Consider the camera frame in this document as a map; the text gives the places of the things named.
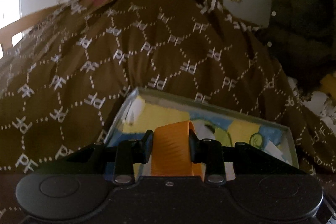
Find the metal bolt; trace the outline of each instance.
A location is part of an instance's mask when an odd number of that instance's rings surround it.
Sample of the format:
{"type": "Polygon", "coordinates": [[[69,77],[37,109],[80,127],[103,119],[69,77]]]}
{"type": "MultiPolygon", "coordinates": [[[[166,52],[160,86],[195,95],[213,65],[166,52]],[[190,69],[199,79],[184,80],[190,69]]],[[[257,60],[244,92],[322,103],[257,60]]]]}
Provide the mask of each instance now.
{"type": "Polygon", "coordinates": [[[210,183],[221,183],[224,181],[224,177],[222,175],[210,175],[208,176],[208,182],[210,183]]]}
{"type": "Polygon", "coordinates": [[[130,183],[131,181],[132,178],[129,175],[119,175],[115,178],[115,182],[118,182],[120,184],[130,183]]]}

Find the dark garment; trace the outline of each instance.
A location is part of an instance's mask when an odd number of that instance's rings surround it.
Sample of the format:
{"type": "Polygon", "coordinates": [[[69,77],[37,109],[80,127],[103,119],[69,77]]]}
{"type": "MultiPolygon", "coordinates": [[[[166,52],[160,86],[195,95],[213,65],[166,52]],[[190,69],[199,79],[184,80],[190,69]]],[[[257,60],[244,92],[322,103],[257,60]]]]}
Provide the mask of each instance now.
{"type": "Polygon", "coordinates": [[[1,223],[22,218],[20,174],[101,139],[139,86],[290,127],[300,168],[333,189],[334,134],[250,30],[221,0],[72,0],[48,16],[0,59],[1,223]]]}
{"type": "Polygon", "coordinates": [[[256,35],[298,85],[311,90],[336,70],[333,0],[273,0],[269,27],[256,35]]]}

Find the brown patterned fabric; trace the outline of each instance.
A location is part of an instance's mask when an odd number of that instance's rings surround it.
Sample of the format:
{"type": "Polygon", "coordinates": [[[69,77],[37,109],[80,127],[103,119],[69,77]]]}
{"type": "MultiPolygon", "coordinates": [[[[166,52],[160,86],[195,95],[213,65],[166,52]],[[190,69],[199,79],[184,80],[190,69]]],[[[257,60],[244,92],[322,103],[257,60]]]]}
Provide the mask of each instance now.
{"type": "Polygon", "coordinates": [[[20,174],[102,138],[138,86],[289,126],[300,167],[332,189],[335,136],[253,29],[221,0],[72,0],[50,15],[0,60],[0,222],[23,217],[20,174]]]}

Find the window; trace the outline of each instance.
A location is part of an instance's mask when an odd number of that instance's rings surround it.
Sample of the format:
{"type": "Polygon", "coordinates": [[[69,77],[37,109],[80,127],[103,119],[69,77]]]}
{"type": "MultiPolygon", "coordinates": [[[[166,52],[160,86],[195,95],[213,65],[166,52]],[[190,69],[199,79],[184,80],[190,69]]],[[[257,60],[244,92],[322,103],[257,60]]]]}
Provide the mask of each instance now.
{"type": "MultiPolygon", "coordinates": [[[[20,0],[0,0],[0,28],[20,19],[21,7],[20,0]]],[[[12,37],[13,46],[22,39],[22,33],[18,33],[12,37]]],[[[0,46],[0,58],[3,52],[0,46]]]]}

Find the orange strap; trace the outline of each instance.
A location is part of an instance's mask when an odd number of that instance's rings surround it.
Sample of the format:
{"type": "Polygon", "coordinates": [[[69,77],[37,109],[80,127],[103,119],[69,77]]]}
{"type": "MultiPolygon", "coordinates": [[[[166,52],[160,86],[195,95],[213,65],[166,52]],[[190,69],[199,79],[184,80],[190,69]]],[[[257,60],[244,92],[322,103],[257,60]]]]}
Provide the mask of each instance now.
{"type": "Polygon", "coordinates": [[[201,176],[201,164],[190,158],[189,129],[195,132],[191,121],[177,122],[154,131],[152,148],[152,176],[201,176]]]}

